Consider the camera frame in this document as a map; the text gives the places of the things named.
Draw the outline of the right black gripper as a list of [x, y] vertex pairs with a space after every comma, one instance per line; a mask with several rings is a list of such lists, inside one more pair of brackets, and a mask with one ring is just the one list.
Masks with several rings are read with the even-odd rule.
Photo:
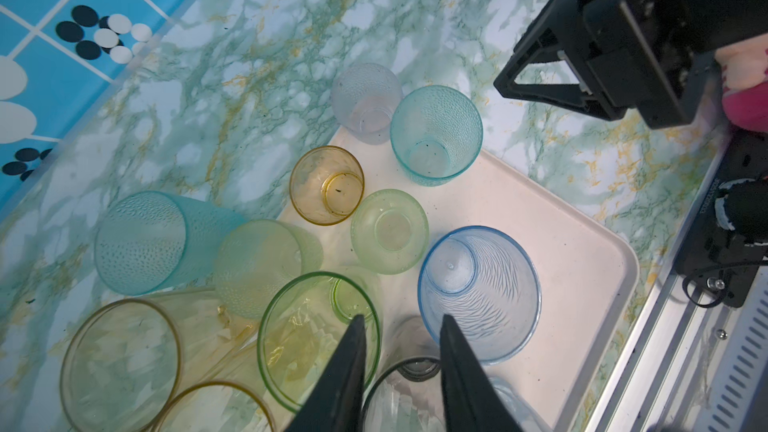
[[605, 121], [637, 110], [651, 129], [688, 125], [717, 49], [767, 31], [767, 0], [576, 0], [587, 84], [576, 111]]

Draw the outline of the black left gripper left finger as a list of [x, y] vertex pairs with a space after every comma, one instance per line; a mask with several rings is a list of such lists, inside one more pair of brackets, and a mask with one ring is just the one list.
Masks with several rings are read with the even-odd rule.
[[365, 365], [365, 321], [358, 314], [286, 431], [357, 431], [363, 405]]

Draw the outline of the grey-blue clear cup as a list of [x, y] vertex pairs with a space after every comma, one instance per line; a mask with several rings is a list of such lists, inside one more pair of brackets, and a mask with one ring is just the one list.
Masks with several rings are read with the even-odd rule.
[[507, 381], [497, 376], [489, 376], [489, 381], [509, 414], [523, 431], [552, 432], [552, 428], [513, 390]]

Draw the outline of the dark smoky cup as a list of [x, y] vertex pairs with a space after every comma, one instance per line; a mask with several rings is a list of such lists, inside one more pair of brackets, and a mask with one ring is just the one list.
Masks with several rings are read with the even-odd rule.
[[401, 321], [386, 346], [382, 374], [367, 396], [363, 431], [444, 431], [441, 360], [419, 316]]

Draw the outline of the green translucent cup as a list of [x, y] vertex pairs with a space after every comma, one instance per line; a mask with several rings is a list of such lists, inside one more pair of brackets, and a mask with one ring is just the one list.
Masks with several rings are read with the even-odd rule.
[[364, 387], [379, 367], [382, 349], [381, 282], [360, 266], [303, 274], [271, 299], [257, 337], [257, 360], [268, 392], [286, 410], [300, 410], [352, 319], [364, 317]]

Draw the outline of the amber cup front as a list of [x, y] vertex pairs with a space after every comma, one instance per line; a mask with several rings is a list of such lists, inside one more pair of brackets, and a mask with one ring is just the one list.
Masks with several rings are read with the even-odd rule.
[[262, 379], [254, 342], [174, 398], [153, 431], [281, 431], [289, 416]]

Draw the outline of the blue-grey translucent cup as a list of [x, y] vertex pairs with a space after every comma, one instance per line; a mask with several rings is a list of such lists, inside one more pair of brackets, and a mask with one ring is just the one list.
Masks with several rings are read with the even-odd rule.
[[455, 229], [435, 243], [420, 270], [417, 298], [433, 339], [440, 338], [443, 316], [453, 316], [483, 365], [519, 353], [542, 309], [529, 255], [506, 233], [480, 225]]

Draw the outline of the pale green tall cup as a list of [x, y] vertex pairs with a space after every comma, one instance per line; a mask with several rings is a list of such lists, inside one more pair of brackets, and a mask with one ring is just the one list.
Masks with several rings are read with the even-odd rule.
[[284, 285], [319, 270], [323, 259], [322, 245], [312, 233], [286, 222], [254, 220], [223, 240], [213, 282], [228, 311], [259, 319]]

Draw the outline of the light green cup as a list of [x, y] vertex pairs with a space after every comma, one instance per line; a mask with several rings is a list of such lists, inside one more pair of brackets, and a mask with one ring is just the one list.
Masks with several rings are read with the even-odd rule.
[[383, 275], [414, 267], [426, 253], [429, 223], [420, 203], [398, 189], [366, 197], [352, 216], [352, 249], [362, 266]]

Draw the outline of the small amber cup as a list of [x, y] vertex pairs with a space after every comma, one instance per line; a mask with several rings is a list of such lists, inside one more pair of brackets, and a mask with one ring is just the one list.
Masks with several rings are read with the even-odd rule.
[[365, 177], [359, 161], [344, 148], [327, 145], [304, 154], [294, 166], [289, 195], [306, 221], [331, 226], [349, 218], [360, 205]]

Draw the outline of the teal cup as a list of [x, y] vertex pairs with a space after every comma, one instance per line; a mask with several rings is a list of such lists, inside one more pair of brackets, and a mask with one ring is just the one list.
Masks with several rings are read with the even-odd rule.
[[138, 296], [212, 274], [218, 250], [247, 219], [183, 196], [143, 191], [101, 218], [94, 241], [96, 270], [113, 291]]
[[390, 143], [411, 181], [425, 187], [441, 186], [467, 171], [480, 154], [481, 115], [460, 91], [424, 86], [397, 106]]

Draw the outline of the clear colourless cup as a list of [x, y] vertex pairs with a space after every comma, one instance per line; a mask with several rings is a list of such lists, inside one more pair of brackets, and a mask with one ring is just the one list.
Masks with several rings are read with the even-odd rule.
[[341, 126], [358, 140], [379, 145], [390, 140], [390, 124], [403, 92], [388, 68], [361, 63], [336, 76], [330, 98]]

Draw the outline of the pink plush doll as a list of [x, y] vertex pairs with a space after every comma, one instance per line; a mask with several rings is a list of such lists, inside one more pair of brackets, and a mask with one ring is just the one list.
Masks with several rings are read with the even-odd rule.
[[767, 132], [767, 36], [762, 34], [718, 49], [722, 106], [735, 126]]

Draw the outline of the amber cup back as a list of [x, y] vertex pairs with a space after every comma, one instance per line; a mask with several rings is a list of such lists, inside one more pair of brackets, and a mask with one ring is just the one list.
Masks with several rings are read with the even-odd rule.
[[255, 334], [211, 288], [132, 297], [91, 315], [65, 354], [63, 410], [77, 431], [147, 431], [185, 389]]

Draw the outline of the aluminium front frame rail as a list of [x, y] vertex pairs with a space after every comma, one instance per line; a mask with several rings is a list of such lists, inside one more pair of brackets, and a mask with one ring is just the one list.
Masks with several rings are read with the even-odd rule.
[[740, 308], [678, 274], [676, 239], [588, 423], [590, 431], [742, 431], [767, 380], [767, 269]]

